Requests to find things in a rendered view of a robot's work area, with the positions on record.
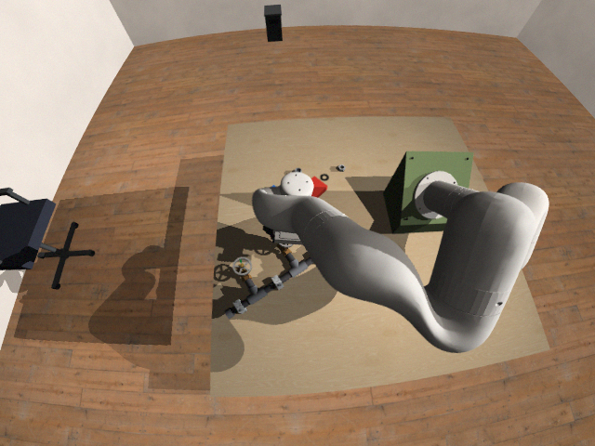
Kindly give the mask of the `grey t-shaped pipe manifold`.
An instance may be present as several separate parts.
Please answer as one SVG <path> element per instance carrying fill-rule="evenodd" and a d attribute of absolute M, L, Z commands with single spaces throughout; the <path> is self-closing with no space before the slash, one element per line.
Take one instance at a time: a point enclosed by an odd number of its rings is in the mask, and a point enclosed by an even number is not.
<path fill-rule="evenodd" d="M 305 269 L 308 268 L 309 265 L 311 265 L 312 263 L 314 263 L 311 259 L 311 257 L 309 257 L 308 259 L 306 259 L 305 261 L 302 260 L 301 262 L 298 262 L 297 259 L 295 259 L 293 257 L 293 255 L 291 254 L 291 250 L 289 250 L 289 247 L 293 246 L 293 244 L 284 244 L 284 243 L 277 243 L 276 245 L 281 252 L 283 253 L 283 256 L 287 258 L 287 260 L 289 261 L 289 265 L 291 267 L 291 269 L 288 270 L 287 273 L 285 273 L 284 275 L 282 275 L 281 277 L 278 277 L 277 275 L 272 277 L 273 282 L 269 283 L 268 285 L 266 285 L 265 287 L 261 287 L 258 289 L 258 287 L 256 285 L 254 285 L 254 283 L 252 282 L 252 277 L 251 275 L 249 275 L 249 272 L 252 269 L 252 263 L 251 261 L 246 258 L 246 257 L 239 257 L 237 259 L 235 259 L 235 261 L 233 262 L 233 271 L 237 274 L 240 275 L 242 278 L 242 281 L 245 282 L 245 284 L 248 287 L 248 292 L 250 293 L 249 296 L 246 297 L 245 300 L 236 300 L 235 302 L 233 302 L 234 307 L 232 308 L 227 308 L 226 310 L 224 310 L 226 316 L 230 319 L 232 317 L 234 317 L 237 312 L 238 313 L 245 313 L 247 311 L 246 307 L 249 306 L 250 304 L 253 305 L 254 303 L 258 302 L 261 298 L 263 298 L 264 296 L 267 295 L 268 292 L 270 292 L 271 290 L 275 289 L 276 286 L 278 288 L 278 290 L 282 289 L 284 287 L 283 283 L 286 282 L 287 280 L 289 280 L 290 278 L 294 278 L 296 277 L 299 273 L 301 273 L 302 271 L 304 271 Z M 242 263 L 242 259 L 246 260 L 246 263 Z M 241 265 L 240 266 L 235 266 L 236 262 L 240 260 Z M 250 264 L 250 268 L 247 269 L 245 267 L 245 265 Z M 237 270 L 235 270 L 235 268 L 237 268 Z M 241 269 L 240 269 L 241 268 Z"/>

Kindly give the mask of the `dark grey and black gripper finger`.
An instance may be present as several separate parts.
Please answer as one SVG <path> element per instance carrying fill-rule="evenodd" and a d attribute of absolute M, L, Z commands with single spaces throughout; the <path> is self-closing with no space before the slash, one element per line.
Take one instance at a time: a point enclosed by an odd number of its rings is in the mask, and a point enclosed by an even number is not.
<path fill-rule="evenodd" d="M 266 233 L 270 235 L 270 237 L 271 237 L 271 240 L 272 240 L 272 242 L 274 243 L 274 236 L 275 236 L 275 235 L 273 235 L 273 230 L 271 230 L 271 229 L 269 229 L 269 228 L 267 228 L 267 227 L 265 227 L 265 226 L 263 226 L 263 230 L 264 230 L 264 231 L 266 231 Z"/>

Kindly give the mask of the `dark red flat block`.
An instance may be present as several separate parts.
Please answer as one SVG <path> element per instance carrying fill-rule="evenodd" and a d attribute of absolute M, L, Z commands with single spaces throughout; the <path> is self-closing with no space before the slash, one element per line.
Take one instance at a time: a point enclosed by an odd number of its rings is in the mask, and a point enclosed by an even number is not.
<path fill-rule="evenodd" d="M 313 182 L 313 192 L 311 196 L 319 198 L 327 190 L 327 185 L 317 177 L 313 177 L 311 180 Z"/>

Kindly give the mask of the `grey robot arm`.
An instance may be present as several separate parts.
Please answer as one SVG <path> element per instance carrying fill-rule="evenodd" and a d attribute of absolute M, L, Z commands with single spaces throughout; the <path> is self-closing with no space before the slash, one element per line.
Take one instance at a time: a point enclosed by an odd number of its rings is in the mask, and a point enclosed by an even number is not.
<path fill-rule="evenodd" d="M 547 194 L 532 184 L 478 192 L 458 186 L 444 171 L 425 175 L 414 194 L 417 211 L 448 219 L 424 286 L 397 243 L 312 191 L 310 177 L 291 172 L 281 186 L 254 192 L 256 218 L 280 231 L 274 243 L 304 245 L 335 290 L 396 311 L 429 343 L 451 353 L 473 350 L 492 333 L 549 210 Z"/>

